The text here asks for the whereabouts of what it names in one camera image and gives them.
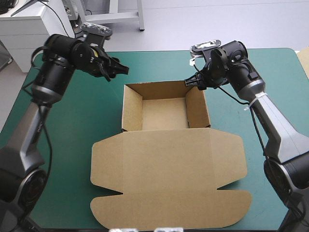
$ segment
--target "box flap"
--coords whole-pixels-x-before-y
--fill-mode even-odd
[[[123,154],[122,134],[93,144],[90,176],[92,184],[123,192]]]
[[[142,130],[142,102],[143,97],[140,94],[125,86],[122,129],[126,131]]]
[[[197,87],[194,87],[187,92],[185,99],[190,128],[209,127],[211,123],[204,91],[200,91]]]
[[[184,98],[191,89],[185,86],[184,81],[148,82],[127,86],[142,95],[144,100]]]
[[[92,165],[91,181],[124,193],[92,201],[92,212],[103,226],[224,227],[249,209],[249,192],[217,190],[246,173],[238,136],[199,128],[131,131],[112,138],[96,143],[92,154],[97,164]],[[117,144],[122,148],[115,149]],[[121,149],[122,156],[117,154]]]
[[[298,59],[303,66],[307,77],[309,78],[309,47],[301,50],[298,54]]]
[[[199,229],[235,224],[245,216],[250,203],[250,193],[242,190],[193,190],[98,197],[92,200],[91,210],[97,221],[109,229]]]
[[[247,162],[240,136],[219,130],[210,130],[216,188],[220,188],[244,178],[247,175]]]

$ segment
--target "cardboard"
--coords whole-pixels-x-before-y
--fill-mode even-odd
[[[122,195],[91,202],[107,228],[219,228],[238,222],[251,195],[218,188],[247,174],[242,139],[206,128],[205,96],[183,82],[125,86],[123,129],[92,148],[91,182]]]
[[[299,53],[297,53],[297,56],[304,68],[307,77],[309,78],[309,47],[301,50]]]
[[[184,81],[128,84],[124,89],[123,131],[204,128],[210,118],[203,91]]]

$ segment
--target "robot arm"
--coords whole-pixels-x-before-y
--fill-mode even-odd
[[[40,231],[28,217],[48,179],[37,143],[52,105],[61,100],[76,69],[108,81],[128,67],[105,53],[112,31],[85,23],[85,41],[52,35],[43,47],[43,65],[32,84],[31,103],[7,145],[0,149],[0,232]]]
[[[268,136],[266,177],[289,208],[278,231],[309,232],[309,138],[298,133],[269,99],[245,46],[237,41],[220,44],[211,41],[191,47],[193,59],[203,57],[206,64],[185,83],[200,90],[230,83],[239,98],[250,103]]]

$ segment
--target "gray floor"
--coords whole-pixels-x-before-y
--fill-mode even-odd
[[[93,14],[106,13],[108,0],[85,0]],[[212,39],[239,40],[248,48],[309,45],[309,0],[143,0],[146,30],[138,22],[111,25],[107,51],[187,50]],[[121,12],[137,8],[136,0],[119,0]],[[0,72],[0,130],[25,74],[16,64]]]

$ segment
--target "green tabletop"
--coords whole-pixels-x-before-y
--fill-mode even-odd
[[[183,80],[195,73],[189,66],[188,51],[110,53],[130,67],[129,76],[119,75],[108,83],[76,71],[63,100],[56,103],[47,127],[54,149],[52,173],[47,187],[32,212],[32,218],[45,228],[102,228],[90,210],[97,196],[115,192],[90,182],[91,147],[94,142],[121,132],[123,88],[126,83]],[[251,49],[249,59],[267,84],[267,93],[300,133],[309,136],[309,83],[297,56],[291,49]],[[25,83],[34,79],[31,70]],[[224,88],[233,93],[231,86]],[[263,171],[264,157],[249,111],[220,90],[206,90],[211,127],[243,138],[248,175],[224,188],[245,189],[253,196],[248,214],[235,230],[277,229],[286,208],[272,189]],[[20,92],[0,134],[3,146],[29,104]],[[44,136],[39,150],[48,160]]]

